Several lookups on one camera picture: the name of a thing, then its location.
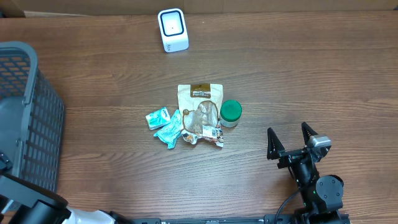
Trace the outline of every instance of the green cap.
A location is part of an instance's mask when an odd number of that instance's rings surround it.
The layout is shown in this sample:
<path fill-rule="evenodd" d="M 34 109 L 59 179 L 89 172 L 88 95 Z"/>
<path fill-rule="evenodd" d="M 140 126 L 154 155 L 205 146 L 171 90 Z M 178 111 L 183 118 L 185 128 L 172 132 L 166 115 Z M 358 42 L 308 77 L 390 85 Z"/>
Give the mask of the green cap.
<path fill-rule="evenodd" d="M 242 115 L 242 106 L 236 100 L 227 100 L 221 106 L 221 117 L 227 122 L 237 121 Z"/>

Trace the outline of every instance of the jar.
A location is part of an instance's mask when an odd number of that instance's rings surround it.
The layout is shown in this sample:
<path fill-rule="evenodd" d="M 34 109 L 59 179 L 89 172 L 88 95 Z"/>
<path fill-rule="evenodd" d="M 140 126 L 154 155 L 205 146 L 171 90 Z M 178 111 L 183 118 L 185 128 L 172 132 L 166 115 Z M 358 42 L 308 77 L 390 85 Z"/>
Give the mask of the jar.
<path fill-rule="evenodd" d="M 242 115 L 242 106 L 236 100 L 227 100 L 221 106 L 220 123 L 227 128 L 235 127 Z"/>

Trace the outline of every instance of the light blue package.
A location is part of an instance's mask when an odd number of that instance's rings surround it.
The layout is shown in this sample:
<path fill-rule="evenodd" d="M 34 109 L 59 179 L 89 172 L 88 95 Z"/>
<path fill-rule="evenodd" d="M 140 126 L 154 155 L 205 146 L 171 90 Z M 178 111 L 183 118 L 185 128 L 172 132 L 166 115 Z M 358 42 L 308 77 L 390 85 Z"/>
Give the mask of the light blue package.
<path fill-rule="evenodd" d="M 162 142 L 167 144 L 167 149 L 174 149 L 178 138 L 181 136 L 181 114 L 180 110 L 176 110 L 169 124 L 158 130 L 154 137 L 158 137 Z"/>
<path fill-rule="evenodd" d="M 170 123 L 170 115 L 166 107 L 148 114 L 145 118 L 148 122 L 149 129 L 151 130 L 163 127 Z"/>

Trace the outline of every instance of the snack bag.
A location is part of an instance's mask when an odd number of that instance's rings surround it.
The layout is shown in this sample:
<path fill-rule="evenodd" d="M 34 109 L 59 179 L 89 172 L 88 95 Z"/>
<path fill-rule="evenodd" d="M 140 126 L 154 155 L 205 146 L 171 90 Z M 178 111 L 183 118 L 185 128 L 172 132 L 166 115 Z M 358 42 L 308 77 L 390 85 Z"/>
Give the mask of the snack bag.
<path fill-rule="evenodd" d="M 163 127 L 170 123 L 170 115 L 166 107 L 148 114 L 145 116 L 145 119 L 148 122 L 150 130 Z"/>
<path fill-rule="evenodd" d="M 223 86 L 219 84 L 178 85 L 178 107 L 182 116 L 181 135 L 196 144 L 204 138 L 219 147 L 224 146 L 220 125 Z"/>
<path fill-rule="evenodd" d="M 171 122 L 158 130 L 154 137 L 159 137 L 162 142 L 166 143 L 167 149 L 174 149 L 178 138 L 181 136 L 181 121 L 180 111 L 176 110 Z"/>

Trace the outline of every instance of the kraft paper pouch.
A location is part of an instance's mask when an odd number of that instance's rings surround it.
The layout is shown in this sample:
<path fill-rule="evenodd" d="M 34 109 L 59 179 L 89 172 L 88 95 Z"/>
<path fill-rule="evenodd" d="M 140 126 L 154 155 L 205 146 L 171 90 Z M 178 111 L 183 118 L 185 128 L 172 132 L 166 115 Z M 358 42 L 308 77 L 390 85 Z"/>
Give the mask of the kraft paper pouch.
<path fill-rule="evenodd" d="M 181 135 L 184 140 L 196 144 L 206 139 L 219 147 L 224 146 L 220 125 L 220 109 L 223 102 L 223 86 L 197 84 L 178 86 L 178 107 L 182 116 Z"/>

